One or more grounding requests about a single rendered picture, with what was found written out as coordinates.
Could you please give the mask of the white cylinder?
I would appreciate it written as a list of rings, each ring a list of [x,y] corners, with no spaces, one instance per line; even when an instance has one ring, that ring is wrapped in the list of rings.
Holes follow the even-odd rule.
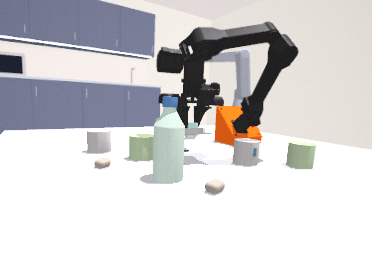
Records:
[[[261,141],[249,138],[234,139],[233,163],[241,166],[258,166]]]
[[[87,130],[87,152],[92,154],[104,154],[111,151],[111,130],[91,129]]]

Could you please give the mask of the small beige pebble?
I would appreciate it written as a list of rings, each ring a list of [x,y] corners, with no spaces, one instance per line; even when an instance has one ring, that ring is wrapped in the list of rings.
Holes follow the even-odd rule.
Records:
[[[205,184],[205,190],[212,194],[218,194],[225,189],[224,181],[213,179]]]
[[[100,169],[103,169],[103,168],[109,167],[110,164],[111,164],[111,161],[110,161],[110,159],[108,159],[108,158],[97,159],[97,160],[95,160],[95,162],[94,162],[94,166],[95,166],[96,168],[100,168]]]

